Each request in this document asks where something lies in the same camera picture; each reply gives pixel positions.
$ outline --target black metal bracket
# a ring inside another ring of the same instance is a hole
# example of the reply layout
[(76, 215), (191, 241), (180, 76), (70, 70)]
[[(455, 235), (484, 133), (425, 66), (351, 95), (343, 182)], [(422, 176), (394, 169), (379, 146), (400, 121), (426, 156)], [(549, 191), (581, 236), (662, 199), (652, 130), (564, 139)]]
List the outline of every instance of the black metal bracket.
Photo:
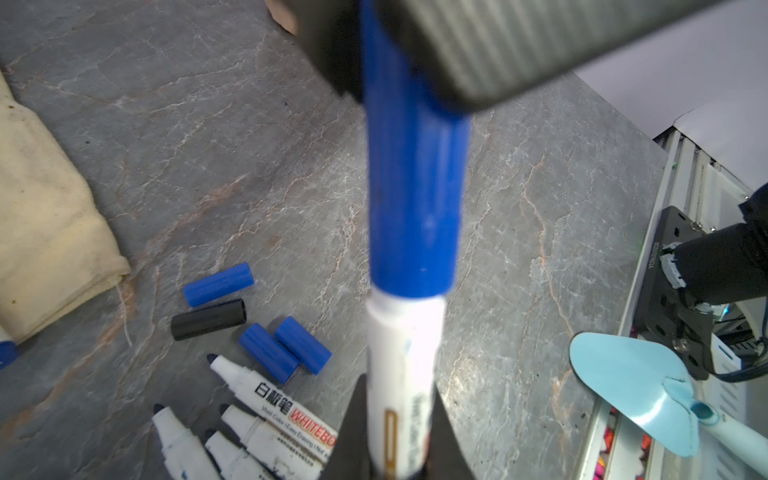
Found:
[(645, 339), (672, 349), (697, 380), (707, 379), (714, 371), (710, 351), (713, 318), (694, 309), (684, 289), (670, 285), (660, 257), (664, 246), (703, 235), (700, 227), (676, 207), (661, 211), (633, 321)]
[[(372, 471), (368, 453), (366, 376), (361, 375), (339, 429), (338, 441), (319, 480), (380, 480), (390, 478)], [(464, 460), (461, 448), (445, 410), (440, 392), (435, 387), (435, 409), (429, 436), (429, 457), (425, 468), (410, 480), (475, 480)]]

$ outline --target blue and white handle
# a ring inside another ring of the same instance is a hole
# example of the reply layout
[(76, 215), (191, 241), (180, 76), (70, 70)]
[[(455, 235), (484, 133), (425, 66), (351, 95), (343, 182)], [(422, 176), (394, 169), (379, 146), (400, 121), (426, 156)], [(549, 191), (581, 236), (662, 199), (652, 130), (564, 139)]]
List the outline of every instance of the blue and white handle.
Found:
[(469, 118), (440, 107), (362, 0), (368, 115), (368, 446), (386, 480), (424, 465), (453, 285)]
[(768, 478), (768, 439), (706, 403), (697, 403), (691, 410), (713, 437), (757, 473)]

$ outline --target black cylinder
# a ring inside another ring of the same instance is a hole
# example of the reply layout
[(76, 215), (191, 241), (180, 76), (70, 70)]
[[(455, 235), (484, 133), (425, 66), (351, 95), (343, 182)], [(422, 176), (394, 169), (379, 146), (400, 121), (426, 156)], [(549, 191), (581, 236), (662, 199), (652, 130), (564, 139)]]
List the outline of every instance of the black cylinder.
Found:
[(750, 255), (753, 235), (737, 223), (678, 245), (674, 255), (686, 291), (710, 305), (768, 295), (768, 276)]
[(245, 321), (245, 302), (237, 299), (174, 316), (170, 319), (170, 334), (174, 340), (183, 340), (242, 325)]

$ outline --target cloth rag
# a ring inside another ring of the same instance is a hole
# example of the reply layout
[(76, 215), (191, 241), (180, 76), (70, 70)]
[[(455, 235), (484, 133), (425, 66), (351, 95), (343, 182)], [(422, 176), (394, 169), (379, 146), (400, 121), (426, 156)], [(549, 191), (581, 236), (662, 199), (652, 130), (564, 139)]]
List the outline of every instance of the cloth rag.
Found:
[(21, 343), (130, 271), (85, 179), (0, 74), (0, 326)]

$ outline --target blue marker cap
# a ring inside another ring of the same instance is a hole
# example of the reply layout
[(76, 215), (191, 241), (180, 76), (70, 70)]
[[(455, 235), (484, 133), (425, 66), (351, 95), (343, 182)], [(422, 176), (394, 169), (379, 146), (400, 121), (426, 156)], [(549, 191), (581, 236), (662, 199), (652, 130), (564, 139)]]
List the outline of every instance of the blue marker cap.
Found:
[(453, 285), (472, 118), (441, 106), (428, 79), (360, 2), (368, 124), (371, 281), (405, 298)]
[(266, 367), (278, 383), (285, 383), (299, 368), (299, 360), (258, 323), (240, 337), (240, 345)]
[(18, 358), (18, 350), (13, 342), (0, 342), (0, 370)]
[(250, 267), (247, 263), (241, 263), (223, 272), (184, 285), (184, 296), (187, 298), (187, 303), (195, 307), (251, 285), (253, 285), (253, 275), (250, 273)]
[(307, 332), (292, 316), (286, 318), (275, 330), (275, 338), (317, 375), (328, 363), (331, 352)]

